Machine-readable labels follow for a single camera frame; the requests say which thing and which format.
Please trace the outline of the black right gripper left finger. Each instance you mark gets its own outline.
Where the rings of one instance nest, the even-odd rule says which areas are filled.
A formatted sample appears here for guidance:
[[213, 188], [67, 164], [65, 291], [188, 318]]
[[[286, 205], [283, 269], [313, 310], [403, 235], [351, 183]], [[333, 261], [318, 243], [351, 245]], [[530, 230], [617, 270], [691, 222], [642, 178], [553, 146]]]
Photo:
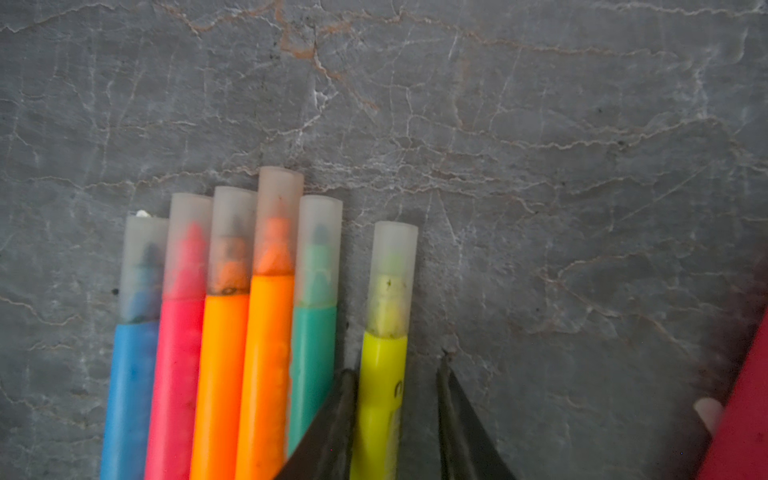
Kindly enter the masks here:
[[344, 369], [276, 480], [349, 478], [357, 407], [357, 375]]

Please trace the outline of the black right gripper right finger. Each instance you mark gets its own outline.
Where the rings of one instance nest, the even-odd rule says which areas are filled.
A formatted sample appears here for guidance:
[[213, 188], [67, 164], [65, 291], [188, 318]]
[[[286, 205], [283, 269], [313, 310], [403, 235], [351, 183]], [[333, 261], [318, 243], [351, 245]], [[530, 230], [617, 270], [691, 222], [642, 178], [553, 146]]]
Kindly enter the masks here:
[[516, 477], [504, 463], [444, 355], [436, 375], [442, 479]]

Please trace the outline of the lime green marker pen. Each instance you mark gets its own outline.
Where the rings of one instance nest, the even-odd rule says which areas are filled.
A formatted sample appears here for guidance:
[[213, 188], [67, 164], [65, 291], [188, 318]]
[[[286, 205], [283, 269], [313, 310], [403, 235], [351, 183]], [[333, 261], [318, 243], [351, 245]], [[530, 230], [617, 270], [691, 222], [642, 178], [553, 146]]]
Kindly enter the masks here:
[[394, 479], [419, 230], [375, 225], [349, 477]]

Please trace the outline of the teal green marker pen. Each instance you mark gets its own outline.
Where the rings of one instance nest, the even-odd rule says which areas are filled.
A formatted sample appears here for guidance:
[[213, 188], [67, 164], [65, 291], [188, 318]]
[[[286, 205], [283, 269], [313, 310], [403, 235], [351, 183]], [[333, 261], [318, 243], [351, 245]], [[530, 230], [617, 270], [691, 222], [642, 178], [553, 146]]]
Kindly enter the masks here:
[[300, 201], [285, 455], [291, 456], [328, 396], [334, 376], [343, 202]]

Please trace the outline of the pink marker pen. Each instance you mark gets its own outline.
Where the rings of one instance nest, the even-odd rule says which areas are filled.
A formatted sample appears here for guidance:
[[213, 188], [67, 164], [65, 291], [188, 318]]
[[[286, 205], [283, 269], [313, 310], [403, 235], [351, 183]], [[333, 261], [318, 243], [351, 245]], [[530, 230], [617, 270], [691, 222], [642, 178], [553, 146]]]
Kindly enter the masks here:
[[767, 477], [766, 319], [757, 328], [696, 477]]

